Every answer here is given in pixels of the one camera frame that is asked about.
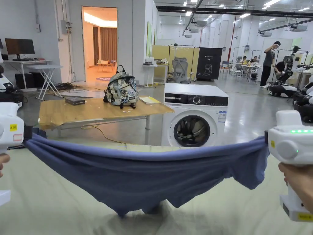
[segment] washing machine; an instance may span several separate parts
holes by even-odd
[[[222,143],[228,95],[216,86],[166,83],[162,146],[202,147]]]

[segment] backpack handle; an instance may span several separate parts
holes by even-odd
[[[120,67],[120,66],[123,68],[122,72],[126,72],[125,69],[124,69],[124,67],[123,67],[122,65],[119,65],[118,67]]]

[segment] black speaker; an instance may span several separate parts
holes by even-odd
[[[27,88],[34,88],[34,76],[31,73],[25,73],[25,81]],[[19,89],[25,89],[23,75],[20,73],[15,74],[16,86]]]
[[[41,75],[41,73],[35,73],[35,72],[30,72],[33,77],[34,77],[34,87],[35,88],[42,88],[44,85],[44,78]]]

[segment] blue fabric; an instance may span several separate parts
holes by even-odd
[[[96,148],[36,134],[25,146],[120,216],[139,209],[149,212],[166,199],[178,208],[225,178],[254,189],[264,180],[269,155],[264,137],[163,153]]]

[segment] curtain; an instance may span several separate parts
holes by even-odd
[[[100,28],[102,60],[117,60],[117,28]]]
[[[94,61],[95,65],[98,63],[99,59],[99,34],[98,34],[98,27],[93,27],[94,33]]]

